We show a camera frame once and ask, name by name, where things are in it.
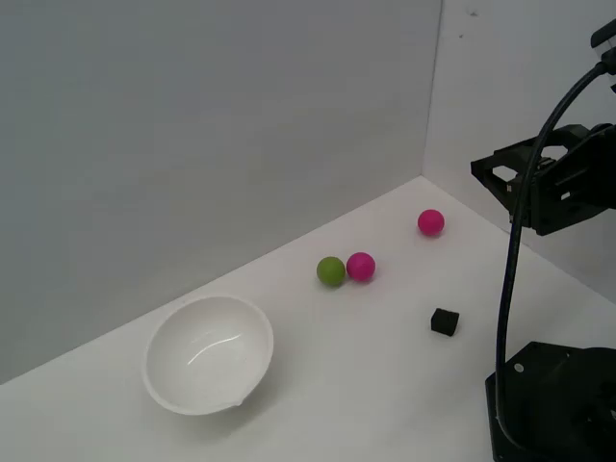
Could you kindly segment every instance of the black bracket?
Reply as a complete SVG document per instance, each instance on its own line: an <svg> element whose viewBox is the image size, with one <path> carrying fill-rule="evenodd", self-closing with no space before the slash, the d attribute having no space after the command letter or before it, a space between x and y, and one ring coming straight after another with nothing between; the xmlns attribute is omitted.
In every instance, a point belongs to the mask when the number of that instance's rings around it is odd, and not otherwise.
<svg viewBox="0 0 616 462"><path fill-rule="evenodd" d="M471 163L471 172L513 214L523 172L535 138L495 151ZM547 146L563 146L558 160L542 157L532 178L523 225L545 236L616 208L616 127L598 125L588 130L567 125L554 130ZM510 181L498 177L497 167L516 172Z"/></svg>

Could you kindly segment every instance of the magenta ball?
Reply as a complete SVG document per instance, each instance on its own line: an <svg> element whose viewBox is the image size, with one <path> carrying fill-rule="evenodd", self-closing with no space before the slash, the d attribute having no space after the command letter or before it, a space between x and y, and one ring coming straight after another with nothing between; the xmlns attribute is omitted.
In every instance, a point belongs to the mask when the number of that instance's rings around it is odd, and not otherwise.
<svg viewBox="0 0 616 462"><path fill-rule="evenodd" d="M346 262L346 272L351 279L366 282L372 278L376 263L373 257L365 252L353 253Z"/></svg>
<svg viewBox="0 0 616 462"><path fill-rule="evenodd" d="M417 219L417 225L426 236L437 236L445 227L445 217L438 210L424 210Z"/></svg>

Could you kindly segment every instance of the white bowl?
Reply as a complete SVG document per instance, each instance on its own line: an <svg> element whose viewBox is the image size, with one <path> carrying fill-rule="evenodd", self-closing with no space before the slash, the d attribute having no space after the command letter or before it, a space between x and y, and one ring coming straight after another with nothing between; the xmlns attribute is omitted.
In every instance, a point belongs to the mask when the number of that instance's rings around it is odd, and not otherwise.
<svg viewBox="0 0 616 462"><path fill-rule="evenodd" d="M149 394L189 416L239 406L270 365L273 335L266 315L234 296L201 298L172 313L145 352Z"/></svg>

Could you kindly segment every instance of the gray wall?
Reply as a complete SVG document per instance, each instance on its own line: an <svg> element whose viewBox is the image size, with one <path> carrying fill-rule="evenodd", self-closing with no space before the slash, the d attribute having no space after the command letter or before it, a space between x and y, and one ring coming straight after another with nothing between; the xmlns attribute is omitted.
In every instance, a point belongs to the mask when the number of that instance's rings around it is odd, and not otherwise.
<svg viewBox="0 0 616 462"><path fill-rule="evenodd" d="M536 136L558 100L598 60L590 36L615 17L614 0L446 0L423 174L509 230L507 212L471 176L470 162ZM606 77L595 82L561 124L616 123L609 86ZM616 213L607 211L543 238L527 230L523 239L616 302L614 236Z"/></svg>
<svg viewBox="0 0 616 462"><path fill-rule="evenodd" d="M0 382L418 175L439 14L2 2Z"/></svg>

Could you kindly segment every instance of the cable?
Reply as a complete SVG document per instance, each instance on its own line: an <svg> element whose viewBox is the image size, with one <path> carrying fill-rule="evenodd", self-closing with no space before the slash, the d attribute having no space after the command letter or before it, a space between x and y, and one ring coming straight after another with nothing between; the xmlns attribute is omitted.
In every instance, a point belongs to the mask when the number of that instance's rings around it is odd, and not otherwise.
<svg viewBox="0 0 616 462"><path fill-rule="evenodd" d="M530 157L526 164L520 193L516 200L513 218L511 220L511 235L509 237L509 249L507 252L507 263L505 266L504 280L502 282L502 293L500 295L499 323L497 328L497 351L496 351L496 408L499 418L499 425L502 433L515 447L521 450L530 452L535 457L543 460L550 460L544 455L536 453L536 451L526 448L523 444L516 441L507 425L505 416L505 364L506 364L506 348L507 348L507 326L509 324L509 311L511 309L511 298L513 296L513 285L516 278L516 267L518 266L518 254L520 252L520 238L522 237L523 218L526 209L526 200L532 184L532 177L537 168L537 164L541 159L541 152L546 146L548 136L558 123L558 120L565 114L571 103L584 91L595 79L604 75L607 72L607 66L604 63L598 63L589 70L575 85L567 92L560 100L558 105L552 111L548 120L541 128L539 135L535 139L530 152Z"/></svg>

